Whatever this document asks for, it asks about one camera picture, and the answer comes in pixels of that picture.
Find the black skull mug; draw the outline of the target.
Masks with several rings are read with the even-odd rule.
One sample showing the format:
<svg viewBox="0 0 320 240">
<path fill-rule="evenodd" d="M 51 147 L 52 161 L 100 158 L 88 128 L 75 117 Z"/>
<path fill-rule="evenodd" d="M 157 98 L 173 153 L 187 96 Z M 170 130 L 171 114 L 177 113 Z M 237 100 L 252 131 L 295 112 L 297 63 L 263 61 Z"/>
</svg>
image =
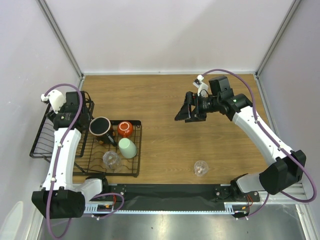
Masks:
<svg viewBox="0 0 320 240">
<path fill-rule="evenodd" d="M 94 118 L 89 124 L 90 133 L 96 138 L 101 145 L 118 146 L 116 141 L 116 133 L 111 121 L 103 116 Z"/>
</svg>

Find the clear plastic cup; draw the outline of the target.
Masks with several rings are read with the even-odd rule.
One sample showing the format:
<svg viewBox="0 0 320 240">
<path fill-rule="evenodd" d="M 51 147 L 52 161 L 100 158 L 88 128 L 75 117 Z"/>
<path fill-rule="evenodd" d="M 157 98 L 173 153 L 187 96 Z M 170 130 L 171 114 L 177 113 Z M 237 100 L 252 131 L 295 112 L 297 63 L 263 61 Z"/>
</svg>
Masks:
<svg viewBox="0 0 320 240">
<path fill-rule="evenodd" d="M 202 177 L 206 175 L 208 170 L 209 170 L 209 166 L 203 160 L 199 160 L 194 164 L 194 174 L 198 177 Z"/>
</svg>

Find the small orange mug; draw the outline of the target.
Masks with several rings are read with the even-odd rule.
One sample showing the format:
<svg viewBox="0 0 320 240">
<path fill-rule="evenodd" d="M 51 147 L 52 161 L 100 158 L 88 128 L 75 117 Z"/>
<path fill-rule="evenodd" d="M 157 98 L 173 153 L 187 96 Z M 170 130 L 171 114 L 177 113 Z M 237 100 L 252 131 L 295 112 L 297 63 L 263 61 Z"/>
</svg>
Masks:
<svg viewBox="0 0 320 240">
<path fill-rule="evenodd" d="M 123 138 L 129 138 L 133 133 L 133 125 L 129 121 L 121 121 L 117 125 L 117 133 Z"/>
</svg>

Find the clear faceted glass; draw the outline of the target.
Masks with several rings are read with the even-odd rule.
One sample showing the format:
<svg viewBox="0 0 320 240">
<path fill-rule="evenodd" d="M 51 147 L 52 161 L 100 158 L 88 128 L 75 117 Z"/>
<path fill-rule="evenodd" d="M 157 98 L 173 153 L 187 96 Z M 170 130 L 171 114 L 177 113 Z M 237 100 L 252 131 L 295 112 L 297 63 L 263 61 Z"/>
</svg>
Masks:
<svg viewBox="0 0 320 240">
<path fill-rule="evenodd" d="M 117 171 L 122 166 L 121 158 L 114 151 L 107 151 L 102 156 L 102 160 L 105 166 L 112 171 Z"/>
</svg>

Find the pale green cup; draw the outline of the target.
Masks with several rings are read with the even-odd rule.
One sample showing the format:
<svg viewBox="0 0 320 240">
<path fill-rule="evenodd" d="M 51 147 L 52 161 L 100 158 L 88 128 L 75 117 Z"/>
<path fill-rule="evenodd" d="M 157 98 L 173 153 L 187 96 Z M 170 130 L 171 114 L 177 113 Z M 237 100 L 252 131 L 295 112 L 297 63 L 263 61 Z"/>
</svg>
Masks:
<svg viewBox="0 0 320 240">
<path fill-rule="evenodd" d="M 137 155 L 138 149 L 129 138 L 122 138 L 118 142 L 118 148 L 122 156 L 126 159 L 132 159 Z"/>
</svg>

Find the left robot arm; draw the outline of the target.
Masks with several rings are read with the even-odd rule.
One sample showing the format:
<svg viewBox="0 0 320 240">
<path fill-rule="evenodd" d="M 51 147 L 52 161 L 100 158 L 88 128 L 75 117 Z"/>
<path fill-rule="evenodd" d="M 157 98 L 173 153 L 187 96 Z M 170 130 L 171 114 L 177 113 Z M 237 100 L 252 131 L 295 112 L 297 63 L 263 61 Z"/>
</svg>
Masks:
<svg viewBox="0 0 320 240">
<path fill-rule="evenodd" d="M 102 201 L 110 194 L 101 177 L 73 185 L 77 147 L 82 133 L 89 129 L 91 105 L 86 102 L 84 91 L 63 94 L 53 89 L 41 100 L 52 107 L 47 117 L 53 124 L 54 145 L 42 188 L 32 193 L 31 201 L 46 219 L 80 218 L 88 201 L 94 197 Z"/>
</svg>

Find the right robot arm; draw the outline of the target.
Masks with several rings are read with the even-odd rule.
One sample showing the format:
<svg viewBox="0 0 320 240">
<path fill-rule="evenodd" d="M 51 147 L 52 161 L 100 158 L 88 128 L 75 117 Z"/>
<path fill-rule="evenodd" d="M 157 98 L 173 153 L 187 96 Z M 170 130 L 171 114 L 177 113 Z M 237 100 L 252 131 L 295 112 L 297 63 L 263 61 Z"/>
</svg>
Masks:
<svg viewBox="0 0 320 240">
<path fill-rule="evenodd" d="M 246 133 L 267 163 L 263 172 L 244 174 L 231 182 L 230 195 L 235 201 L 242 201 L 252 191 L 276 195 L 302 179 L 305 153 L 283 143 L 254 112 L 252 102 L 242 93 L 234 94 L 226 76 L 212 78 L 209 84 L 198 78 L 193 84 L 198 92 L 185 94 L 175 121 L 204 122 L 208 113 L 219 112 Z"/>
</svg>

